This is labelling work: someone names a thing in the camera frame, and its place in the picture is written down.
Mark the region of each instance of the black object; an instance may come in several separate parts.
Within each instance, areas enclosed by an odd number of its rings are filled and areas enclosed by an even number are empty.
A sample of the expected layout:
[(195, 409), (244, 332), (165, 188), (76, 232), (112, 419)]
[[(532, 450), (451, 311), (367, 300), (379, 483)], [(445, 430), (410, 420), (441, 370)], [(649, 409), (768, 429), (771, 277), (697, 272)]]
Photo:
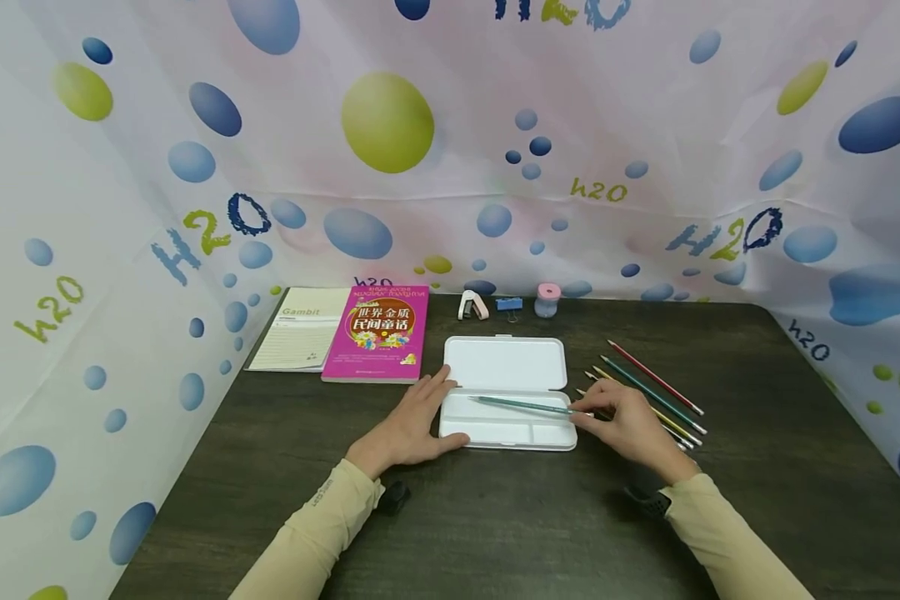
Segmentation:
[(377, 510), (393, 517), (394, 514), (400, 512), (408, 499), (410, 499), (410, 487), (407, 487), (405, 482), (394, 481), (387, 486), (387, 491), (380, 497)]
[(660, 490), (667, 486), (650, 468), (632, 463), (632, 482), (624, 488), (624, 492), (640, 507), (648, 517), (664, 520), (670, 508), (670, 498)]

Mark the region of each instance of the left hand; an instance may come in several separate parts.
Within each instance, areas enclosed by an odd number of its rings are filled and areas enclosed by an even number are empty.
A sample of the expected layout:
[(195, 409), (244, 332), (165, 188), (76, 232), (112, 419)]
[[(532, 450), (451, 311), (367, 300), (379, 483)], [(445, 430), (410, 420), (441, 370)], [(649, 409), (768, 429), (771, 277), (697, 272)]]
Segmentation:
[(448, 379), (449, 374), (450, 367), (444, 365), (433, 377), (425, 375), (414, 383), (387, 418), (354, 442), (347, 460), (368, 478), (376, 479), (393, 465), (417, 465), (467, 446), (470, 437), (465, 433), (430, 435), (440, 404), (457, 386), (456, 381)]

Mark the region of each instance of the small jar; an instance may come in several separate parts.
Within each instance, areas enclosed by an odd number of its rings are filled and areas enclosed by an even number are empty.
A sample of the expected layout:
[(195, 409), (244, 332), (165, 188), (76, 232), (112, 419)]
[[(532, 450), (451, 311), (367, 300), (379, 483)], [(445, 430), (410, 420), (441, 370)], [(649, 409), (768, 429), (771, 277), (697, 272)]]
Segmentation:
[(541, 283), (537, 286), (537, 301), (533, 303), (533, 311), (540, 318), (551, 318), (557, 314), (559, 299), (560, 286), (556, 283)]

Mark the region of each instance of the pink book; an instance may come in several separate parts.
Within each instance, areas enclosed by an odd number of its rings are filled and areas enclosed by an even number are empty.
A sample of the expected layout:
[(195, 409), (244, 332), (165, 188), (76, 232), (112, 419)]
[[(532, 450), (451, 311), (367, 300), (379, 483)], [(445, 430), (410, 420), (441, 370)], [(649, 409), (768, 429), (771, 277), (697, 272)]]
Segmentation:
[(417, 381), (429, 299), (426, 285), (351, 288), (320, 378), (355, 383)]

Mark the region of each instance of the red pencil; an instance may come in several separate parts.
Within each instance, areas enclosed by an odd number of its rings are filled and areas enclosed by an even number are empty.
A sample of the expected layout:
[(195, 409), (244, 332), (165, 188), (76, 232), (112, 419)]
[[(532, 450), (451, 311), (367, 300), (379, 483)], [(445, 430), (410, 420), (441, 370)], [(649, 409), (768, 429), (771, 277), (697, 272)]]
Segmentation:
[(682, 393), (673, 389), (673, 386), (671, 386), (669, 383), (667, 383), (666, 381), (661, 379), (655, 372), (651, 371), (650, 368), (647, 368), (646, 366), (644, 366), (643, 362), (640, 362), (637, 359), (633, 358), (633, 356), (631, 356), (631, 354), (629, 354), (629, 352), (627, 352), (627, 350), (619, 347), (613, 340), (607, 340), (607, 343), (609, 343), (609, 345), (612, 346), (613, 349), (615, 349), (616, 352), (618, 354), (620, 354), (623, 358), (626, 358), (629, 362), (632, 362), (634, 367), (639, 368), (640, 371), (645, 372), (647, 375), (650, 375), (650, 378), (653, 381), (656, 381), (658, 384), (660, 384), (660, 387), (663, 387), (664, 390), (666, 390), (667, 392), (670, 392), (674, 398), (679, 400), (679, 402), (682, 402), (682, 403), (688, 405), (690, 410), (697, 413), (697, 415), (703, 415), (703, 410), (701, 410), (699, 406), (690, 402), (690, 400), (688, 400), (685, 396), (683, 396)]

